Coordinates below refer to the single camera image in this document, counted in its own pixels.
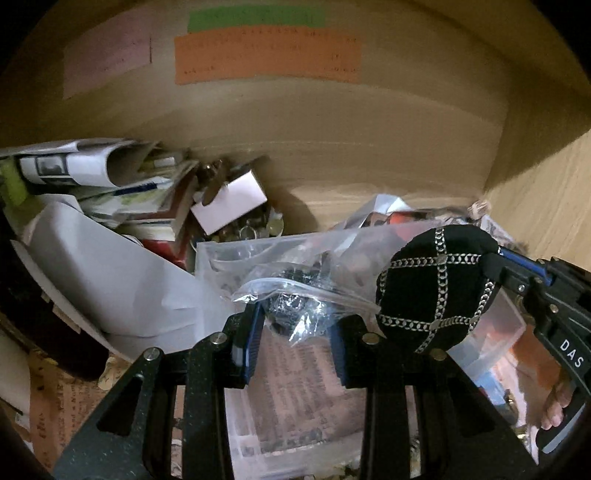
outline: black object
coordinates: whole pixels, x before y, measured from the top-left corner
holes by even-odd
[[[533,262],[515,252],[484,255],[480,264],[489,278],[523,295],[535,320],[534,334],[577,386],[559,427],[540,430],[536,443],[550,453],[573,428],[591,398],[591,273],[563,260]]]
[[[18,258],[10,240],[12,230],[0,215],[0,326],[25,348],[53,359],[70,375],[96,380],[105,369],[109,351],[86,332],[75,332],[53,313],[53,302]]]
[[[250,380],[263,321],[253,304],[189,351],[146,350],[74,436],[53,474],[58,480],[170,478],[176,386],[186,385],[183,478],[232,480],[223,389]]]
[[[368,389],[360,480],[410,478],[408,385],[418,410],[419,478],[509,480],[536,472],[509,424],[445,352],[403,356],[368,333],[359,316],[332,327],[331,346],[342,384]]]
[[[478,264],[499,246],[473,225],[449,225],[417,235],[378,278],[377,315],[403,353],[449,350],[492,303],[495,287]]]

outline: pink sticky note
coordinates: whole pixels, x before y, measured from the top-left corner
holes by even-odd
[[[104,85],[151,61],[151,8],[127,10],[64,49],[64,98]]]

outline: newspaper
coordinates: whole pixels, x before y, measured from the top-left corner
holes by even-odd
[[[252,443],[244,427],[236,428],[238,436],[245,439],[241,444],[243,457],[259,452],[289,455],[293,449],[334,442],[363,431],[365,390],[341,386],[325,339],[290,347],[285,339],[265,328],[255,375],[246,394],[250,412],[241,411],[240,405],[232,402],[237,410],[230,414],[239,420],[252,415],[254,421],[258,445]],[[354,450],[353,457],[358,454],[359,450]]]
[[[53,142],[25,145],[24,147],[0,148],[0,158],[20,155],[53,155],[75,153],[85,148],[100,145],[112,145],[123,141],[123,138],[83,138],[81,140],[58,140]]]
[[[90,147],[78,143],[73,152],[47,153],[52,150],[27,148],[28,156],[21,157],[19,163],[23,176],[35,184],[121,187],[137,180],[138,170],[154,145],[120,140]]]
[[[106,392],[94,382],[75,380],[34,353],[29,367],[33,453],[51,471]]]

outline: yellow-green paper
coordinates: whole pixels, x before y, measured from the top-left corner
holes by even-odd
[[[5,189],[2,189],[5,203],[11,203],[14,206],[19,206],[29,196],[25,181],[21,178],[17,169],[17,161],[10,157],[0,161],[0,173],[4,177]]]
[[[241,25],[302,25],[324,27],[326,19],[321,7],[299,5],[234,5],[191,12],[189,33]]]

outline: paper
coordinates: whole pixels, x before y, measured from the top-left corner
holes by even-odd
[[[206,307],[217,306],[204,282],[62,203],[43,210],[28,251],[59,292],[106,333],[153,337],[214,321],[203,318]]]
[[[176,37],[174,46],[178,85],[256,75],[359,80],[361,42],[329,28],[230,27]]]
[[[331,442],[363,430],[365,390],[347,390],[328,342],[290,347],[264,329],[246,390],[261,453]]]
[[[18,258],[21,260],[22,264],[25,266],[29,274],[32,276],[33,280],[37,282],[37,284],[41,287],[43,292],[49,297],[49,299],[61,310],[64,312],[67,317],[74,322],[81,330],[84,330],[88,335],[90,335],[94,340],[99,342],[102,346],[107,348],[109,351],[114,353],[117,356],[123,357],[127,360],[131,360],[132,357],[127,355],[126,353],[118,351],[114,348],[105,338],[103,333],[84,315],[82,315],[71,302],[65,298],[62,293],[55,287],[53,283],[47,278],[47,276],[41,271],[39,266],[35,263],[35,261],[31,258],[31,255],[27,251],[25,245],[17,241],[11,241],[12,247],[14,248],[15,252],[18,255]]]
[[[134,8],[84,33],[64,49],[64,98],[100,87],[151,62],[151,9]]]
[[[0,158],[13,155],[51,155],[56,153],[74,153],[99,145],[121,142],[123,138],[83,138],[80,140],[57,140],[53,142],[35,143],[23,147],[0,148]]]
[[[307,5],[232,5],[191,12],[189,33],[241,25],[324,27],[324,9]]]
[[[163,168],[159,176],[147,179],[143,183],[145,185],[152,182],[154,188],[151,190],[127,194],[121,194],[121,190],[114,190],[82,200],[80,206],[84,213],[94,220],[105,223],[109,228],[115,228],[126,220],[125,215],[158,212],[167,199],[172,201],[176,186],[195,166],[197,161],[185,161],[177,167]]]
[[[75,380],[35,354],[31,371],[31,441],[35,457],[49,471],[105,396],[94,382]]]
[[[211,235],[265,203],[267,196],[254,173],[249,171],[222,187],[209,205],[203,206],[200,196],[194,199],[197,203],[191,207],[191,211],[205,233]]]
[[[0,398],[29,415],[27,354],[0,329]]]
[[[14,158],[7,158],[6,160],[0,161],[0,174],[2,174],[2,178],[4,179],[4,185],[2,185],[2,199],[4,203],[11,203],[13,206],[18,207],[27,199],[29,192],[18,172],[16,160]]]
[[[154,143],[122,140],[74,153],[21,157],[24,177],[36,184],[121,187],[137,180],[138,170]]]

